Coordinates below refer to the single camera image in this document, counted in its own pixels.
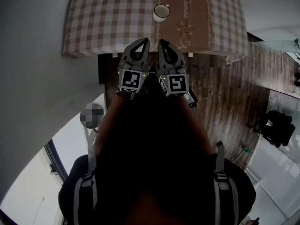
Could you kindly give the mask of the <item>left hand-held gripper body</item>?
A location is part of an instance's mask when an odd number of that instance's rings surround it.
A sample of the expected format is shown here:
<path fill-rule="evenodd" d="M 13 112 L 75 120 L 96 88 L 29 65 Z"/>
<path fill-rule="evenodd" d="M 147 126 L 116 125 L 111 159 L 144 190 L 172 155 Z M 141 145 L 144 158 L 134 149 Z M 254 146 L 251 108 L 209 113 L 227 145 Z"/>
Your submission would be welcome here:
<path fill-rule="evenodd" d="M 123 61 L 119 68 L 119 90 L 128 93 L 138 93 L 143 86 L 148 73 L 140 66 Z"/>

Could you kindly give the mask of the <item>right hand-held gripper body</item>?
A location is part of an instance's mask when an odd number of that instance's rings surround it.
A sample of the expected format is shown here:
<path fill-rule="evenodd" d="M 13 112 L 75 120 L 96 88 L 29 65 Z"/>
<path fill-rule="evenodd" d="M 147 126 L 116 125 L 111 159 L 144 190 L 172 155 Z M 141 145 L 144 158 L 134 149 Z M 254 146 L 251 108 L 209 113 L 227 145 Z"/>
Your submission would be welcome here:
<path fill-rule="evenodd" d="M 166 97 L 182 96 L 189 91 L 189 74 L 182 66 L 168 70 L 158 81 Z"/>

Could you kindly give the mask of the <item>white ceramic mug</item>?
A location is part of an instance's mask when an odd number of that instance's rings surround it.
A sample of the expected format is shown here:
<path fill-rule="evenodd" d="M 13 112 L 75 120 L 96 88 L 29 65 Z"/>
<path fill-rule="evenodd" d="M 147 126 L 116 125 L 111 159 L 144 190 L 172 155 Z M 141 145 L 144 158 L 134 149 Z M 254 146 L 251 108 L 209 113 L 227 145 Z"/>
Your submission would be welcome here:
<path fill-rule="evenodd" d="M 160 23 L 166 20 L 170 15 L 169 5 L 159 4 L 153 9 L 153 18 L 156 22 Z"/>

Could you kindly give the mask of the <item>person's right forearm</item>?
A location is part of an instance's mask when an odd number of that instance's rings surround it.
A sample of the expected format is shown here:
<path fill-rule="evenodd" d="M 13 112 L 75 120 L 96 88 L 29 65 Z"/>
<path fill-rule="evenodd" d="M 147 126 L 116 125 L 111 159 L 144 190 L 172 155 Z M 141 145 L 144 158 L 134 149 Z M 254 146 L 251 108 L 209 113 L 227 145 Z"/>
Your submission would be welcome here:
<path fill-rule="evenodd" d="M 194 115 L 193 111 L 186 103 L 184 97 L 178 97 L 177 103 L 181 108 L 182 114 L 185 117 L 194 137 L 200 143 L 200 147 L 202 148 L 202 150 L 208 155 L 216 154 L 217 152 L 214 147 L 211 146 L 207 131 L 205 130 L 202 122 L 198 117 Z"/>

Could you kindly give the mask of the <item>person's left forearm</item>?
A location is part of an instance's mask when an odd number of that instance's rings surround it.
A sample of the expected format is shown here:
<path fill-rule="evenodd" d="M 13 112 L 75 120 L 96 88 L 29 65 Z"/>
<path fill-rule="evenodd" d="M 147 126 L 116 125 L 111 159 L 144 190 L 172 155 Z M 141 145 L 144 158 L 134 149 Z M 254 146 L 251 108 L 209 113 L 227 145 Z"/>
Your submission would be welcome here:
<path fill-rule="evenodd" d="M 98 126 L 98 134 L 94 145 L 94 152 L 97 156 L 100 155 L 103 146 L 113 131 L 119 115 L 128 101 L 129 98 L 124 92 L 116 92 L 115 98 Z"/>

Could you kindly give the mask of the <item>small black screen device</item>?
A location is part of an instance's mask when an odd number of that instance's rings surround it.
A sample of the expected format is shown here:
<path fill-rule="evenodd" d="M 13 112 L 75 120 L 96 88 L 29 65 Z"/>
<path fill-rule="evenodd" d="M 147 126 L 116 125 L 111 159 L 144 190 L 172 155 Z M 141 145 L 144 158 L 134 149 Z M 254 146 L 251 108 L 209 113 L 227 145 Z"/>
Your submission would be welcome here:
<path fill-rule="evenodd" d="M 197 98 L 193 93 L 187 92 L 184 94 L 185 101 L 189 105 L 190 108 L 195 108 L 197 106 Z"/>

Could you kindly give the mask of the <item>beige checkered flower tablecloth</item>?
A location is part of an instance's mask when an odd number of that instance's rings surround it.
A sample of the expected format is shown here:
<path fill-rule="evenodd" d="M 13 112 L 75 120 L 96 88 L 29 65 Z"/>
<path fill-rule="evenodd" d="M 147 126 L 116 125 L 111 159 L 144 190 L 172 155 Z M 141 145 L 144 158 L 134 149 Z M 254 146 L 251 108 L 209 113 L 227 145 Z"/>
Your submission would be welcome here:
<path fill-rule="evenodd" d="M 156 5 L 170 15 L 156 22 Z M 73 58 L 121 53 L 132 42 L 150 40 L 150 50 L 164 39 L 184 53 L 207 53 L 232 63 L 248 56 L 240 0 L 71 0 L 63 55 Z"/>

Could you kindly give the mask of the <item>person's black clothing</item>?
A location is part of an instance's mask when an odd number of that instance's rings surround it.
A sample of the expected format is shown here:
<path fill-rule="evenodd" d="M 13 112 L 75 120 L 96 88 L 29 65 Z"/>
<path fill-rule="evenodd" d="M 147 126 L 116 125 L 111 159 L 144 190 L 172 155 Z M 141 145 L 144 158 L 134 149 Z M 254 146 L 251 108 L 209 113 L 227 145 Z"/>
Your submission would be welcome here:
<path fill-rule="evenodd" d="M 59 207 L 67 225 L 239 225 L 255 202 L 246 173 L 218 142 L 208 155 L 156 75 L 123 108 L 95 168 L 79 157 Z"/>

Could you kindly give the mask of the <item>green-headed mop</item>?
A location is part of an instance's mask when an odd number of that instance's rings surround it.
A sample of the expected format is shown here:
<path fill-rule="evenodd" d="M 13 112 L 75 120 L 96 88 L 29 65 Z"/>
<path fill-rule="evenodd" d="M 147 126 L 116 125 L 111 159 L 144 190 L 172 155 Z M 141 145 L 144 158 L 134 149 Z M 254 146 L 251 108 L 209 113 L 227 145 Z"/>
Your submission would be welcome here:
<path fill-rule="evenodd" d="M 247 154 L 253 154 L 253 151 L 252 151 L 250 148 L 244 146 L 244 147 L 242 148 L 242 152 L 236 157 L 236 159 L 233 161 L 233 163 L 235 164 L 235 163 L 237 162 L 237 160 L 238 160 L 244 153 L 247 153 Z"/>

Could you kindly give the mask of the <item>black office chair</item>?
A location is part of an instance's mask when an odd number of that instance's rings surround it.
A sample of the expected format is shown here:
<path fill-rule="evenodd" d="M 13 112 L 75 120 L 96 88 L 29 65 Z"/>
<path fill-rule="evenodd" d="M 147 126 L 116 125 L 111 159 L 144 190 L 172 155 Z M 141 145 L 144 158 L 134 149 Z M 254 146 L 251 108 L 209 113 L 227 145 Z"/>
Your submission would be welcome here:
<path fill-rule="evenodd" d="M 254 132 L 261 134 L 271 145 L 276 148 L 287 146 L 295 131 L 292 117 L 275 110 L 259 114 L 257 121 L 250 125 Z"/>

